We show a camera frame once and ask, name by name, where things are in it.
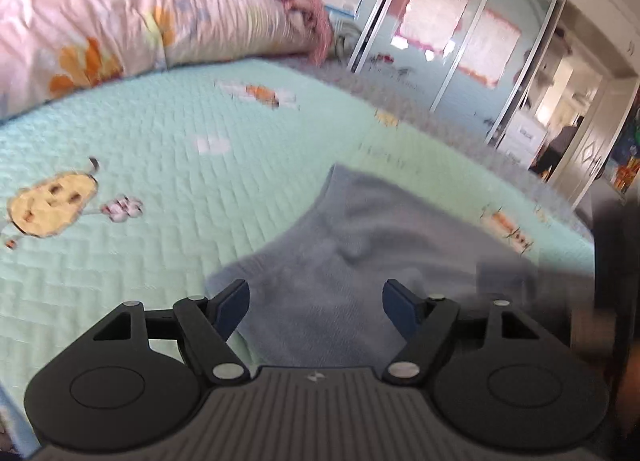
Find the mattress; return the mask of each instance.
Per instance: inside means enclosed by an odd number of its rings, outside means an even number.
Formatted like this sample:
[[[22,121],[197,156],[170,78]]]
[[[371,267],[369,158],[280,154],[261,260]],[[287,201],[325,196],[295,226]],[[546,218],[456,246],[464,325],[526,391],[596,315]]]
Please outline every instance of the mattress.
[[[202,294],[206,276],[287,230],[334,162],[473,224],[501,207],[534,241],[534,263],[593,274],[593,245],[513,186],[362,100],[261,60],[106,84],[0,125],[0,203],[86,170],[90,156],[100,170],[84,215],[0,249],[0,381],[20,405],[37,370],[119,303],[160,309]],[[141,216],[100,212],[121,194],[140,200]],[[15,234],[10,225],[2,237]]]

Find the gray garment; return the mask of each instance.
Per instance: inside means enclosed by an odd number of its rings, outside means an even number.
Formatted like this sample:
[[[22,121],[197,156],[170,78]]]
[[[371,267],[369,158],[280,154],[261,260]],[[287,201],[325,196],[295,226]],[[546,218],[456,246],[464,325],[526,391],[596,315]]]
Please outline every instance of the gray garment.
[[[212,275],[207,293],[248,281],[250,309],[238,330],[267,364],[380,370],[405,343],[382,308],[385,281],[398,279],[420,297],[477,300],[483,266],[489,291],[532,269],[481,229],[335,165],[312,208],[262,250]]]
[[[576,132],[578,132],[578,127],[572,125],[564,126],[560,134],[549,143],[549,147],[558,152],[558,154],[563,155],[571,145]]]

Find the black object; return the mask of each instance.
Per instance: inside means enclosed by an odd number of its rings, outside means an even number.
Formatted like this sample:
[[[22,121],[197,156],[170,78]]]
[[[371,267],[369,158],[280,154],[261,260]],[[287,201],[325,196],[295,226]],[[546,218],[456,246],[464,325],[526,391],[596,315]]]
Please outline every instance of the black object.
[[[507,302],[465,315],[436,299],[386,282],[407,344],[382,379],[262,367],[251,380],[225,344],[248,309],[245,281],[172,310],[126,302],[31,380],[25,409],[44,445],[33,459],[594,461],[604,383]],[[149,338],[175,339],[184,364]]]

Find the dark clothing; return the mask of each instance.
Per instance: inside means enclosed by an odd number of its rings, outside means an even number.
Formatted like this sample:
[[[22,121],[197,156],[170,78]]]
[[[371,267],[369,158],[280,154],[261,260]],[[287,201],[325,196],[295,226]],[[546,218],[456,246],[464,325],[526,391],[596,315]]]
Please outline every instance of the dark clothing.
[[[546,151],[542,153],[538,162],[535,165],[532,165],[529,170],[539,176],[548,169],[551,169],[551,173],[553,173],[561,159],[562,154],[551,147],[548,147]]]

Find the yellow potato cartoon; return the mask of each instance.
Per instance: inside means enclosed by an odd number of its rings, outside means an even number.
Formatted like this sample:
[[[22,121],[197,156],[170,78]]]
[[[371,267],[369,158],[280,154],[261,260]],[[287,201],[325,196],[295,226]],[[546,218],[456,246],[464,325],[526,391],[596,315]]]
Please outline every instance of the yellow potato cartoon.
[[[7,248],[13,250],[17,246],[18,239],[25,235],[32,237],[58,235],[76,222],[82,215],[86,204],[98,191],[98,182],[94,178],[94,174],[99,168],[98,160],[93,157],[90,157],[89,160],[92,165],[90,171],[71,171],[58,174],[31,188],[20,190],[16,196],[9,199],[7,203],[8,218],[4,226],[12,223],[20,231],[20,235],[7,240],[5,242]],[[139,206],[136,210],[126,210],[124,213],[128,217],[142,215],[142,202],[134,201]],[[108,210],[104,209],[105,206],[93,213],[109,215]],[[127,217],[110,218],[114,222],[121,222]]]

